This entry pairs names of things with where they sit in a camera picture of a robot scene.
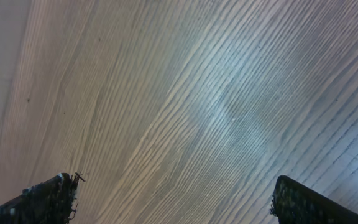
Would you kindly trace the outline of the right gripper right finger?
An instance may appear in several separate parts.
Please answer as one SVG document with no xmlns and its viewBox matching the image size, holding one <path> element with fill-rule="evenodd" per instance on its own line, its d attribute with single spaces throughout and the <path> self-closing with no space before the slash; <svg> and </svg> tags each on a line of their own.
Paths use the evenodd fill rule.
<svg viewBox="0 0 358 224">
<path fill-rule="evenodd" d="M 270 214 L 279 224 L 358 224 L 358 214 L 292 178 L 277 178 Z"/>
</svg>

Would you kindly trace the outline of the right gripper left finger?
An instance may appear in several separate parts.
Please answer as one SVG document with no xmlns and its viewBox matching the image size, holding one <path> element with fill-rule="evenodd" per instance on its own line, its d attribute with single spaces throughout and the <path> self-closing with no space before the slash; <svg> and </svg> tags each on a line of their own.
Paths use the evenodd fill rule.
<svg viewBox="0 0 358 224">
<path fill-rule="evenodd" d="M 0 205 L 0 223 L 66 224 L 76 216 L 76 193 L 84 178 L 79 173 L 59 173 L 26 188 L 16 198 Z"/>
</svg>

